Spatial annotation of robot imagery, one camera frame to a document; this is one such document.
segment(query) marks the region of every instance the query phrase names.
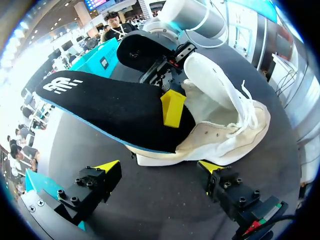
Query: new balance logo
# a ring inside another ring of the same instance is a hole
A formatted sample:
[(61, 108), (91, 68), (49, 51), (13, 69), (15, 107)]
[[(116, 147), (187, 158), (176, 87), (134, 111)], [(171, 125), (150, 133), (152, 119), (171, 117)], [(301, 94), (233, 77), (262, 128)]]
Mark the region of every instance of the new balance logo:
[(58, 77), (55, 80), (52, 80), (50, 83), (43, 86), (43, 89), (48, 91), (53, 91), (55, 94), (61, 94), (61, 92), (66, 92), (67, 89), (72, 89), (72, 87), (78, 86), (78, 84), (83, 83), (80, 80), (70, 81), (70, 78)]

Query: black shoe insole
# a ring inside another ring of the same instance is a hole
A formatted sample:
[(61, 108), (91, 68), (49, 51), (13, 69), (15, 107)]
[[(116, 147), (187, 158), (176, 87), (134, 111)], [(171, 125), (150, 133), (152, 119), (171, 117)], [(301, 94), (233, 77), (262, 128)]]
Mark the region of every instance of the black shoe insole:
[(36, 93), (109, 137), (135, 148), (174, 153), (195, 120), (183, 107), (179, 128), (164, 125), (161, 87), (117, 81), (80, 71), (59, 71)]

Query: yellow block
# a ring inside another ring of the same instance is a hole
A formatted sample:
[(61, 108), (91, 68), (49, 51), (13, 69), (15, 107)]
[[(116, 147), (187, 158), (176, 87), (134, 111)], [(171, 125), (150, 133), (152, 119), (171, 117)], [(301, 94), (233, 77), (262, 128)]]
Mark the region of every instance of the yellow block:
[(103, 165), (100, 165), (100, 166), (94, 166), (93, 168), (94, 169), (102, 169), (102, 170), (105, 170), (105, 173), (107, 173), (110, 169), (113, 168), (114, 165), (116, 165), (118, 162), (120, 162), (119, 160), (115, 160), (115, 161), (111, 161), (111, 162), (108, 162), (108, 163), (105, 163)]
[(224, 169), (223, 166), (218, 166), (215, 165), (213, 163), (209, 163), (206, 161), (198, 161), (203, 167), (205, 167), (211, 174), (213, 173), (213, 171), (217, 170), (217, 169)]
[(186, 97), (170, 89), (161, 98), (163, 124), (172, 128), (179, 128), (182, 110)]

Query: white sneaker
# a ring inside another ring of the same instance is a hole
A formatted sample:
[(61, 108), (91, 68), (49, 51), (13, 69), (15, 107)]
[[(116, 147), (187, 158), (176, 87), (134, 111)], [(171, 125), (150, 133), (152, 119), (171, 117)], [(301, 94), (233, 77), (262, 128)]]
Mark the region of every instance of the white sneaker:
[(175, 153), (154, 153), (126, 146), (140, 166), (168, 166), (182, 161), (208, 160), (229, 165), (248, 154), (266, 135), (270, 113), (252, 99), (243, 81), (245, 97), (235, 89), (223, 70), (207, 57), (191, 54), (184, 63), (189, 79), (182, 87), (185, 105), (196, 126)]

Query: screw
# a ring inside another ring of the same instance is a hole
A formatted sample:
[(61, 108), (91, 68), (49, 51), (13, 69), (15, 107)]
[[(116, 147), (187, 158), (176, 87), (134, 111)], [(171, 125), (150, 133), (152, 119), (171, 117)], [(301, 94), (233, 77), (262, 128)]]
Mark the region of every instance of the screw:
[(65, 196), (66, 196), (66, 193), (65, 193), (65, 191), (63, 190), (63, 189), (59, 189), (58, 191), (56, 191), (57, 193), (58, 193), (58, 196), (60, 197), (60, 198), (64, 198)]
[(239, 203), (240, 203), (240, 205), (244, 205), (245, 203), (246, 203), (246, 198), (244, 197), (244, 196), (242, 196), (242, 197), (240, 197), (239, 198)]
[(256, 190), (253, 191), (253, 197), (254, 198), (260, 197), (260, 190), (259, 189), (256, 189)]
[(37, 204), (38, 204), (39, 207), (42, 207), (43, 205), (45, 205), (45, 202), (42, 201), (42, 200), (39, 200), (39, 201), (37, 202)]
[(28, 207), (28, 210), (29, 210), (30, 213), (34, 213), (36, 211), (36, 208), (31, 205), (31, 206)]
[(82, 180), (80, 178), (77, 178), (74, 183), (78, 185), (82, 185)]
[(72, 198), (70, 198), (70, 200), (74, 205), (78, 205), (78, 203), (80, 202), (77, 196), (73, 196)]
[(89, 188), (89, 189), (92, 189), (92, 187), (94, 186), (94, 184), (92, 183), (92, 181), (89, 181), (86, 183), (86, 186)]
[(227, 189), (230, 186), (231, 186), (231, 183), (227, 181), (227, 182), (224, 183), (223, 188)]

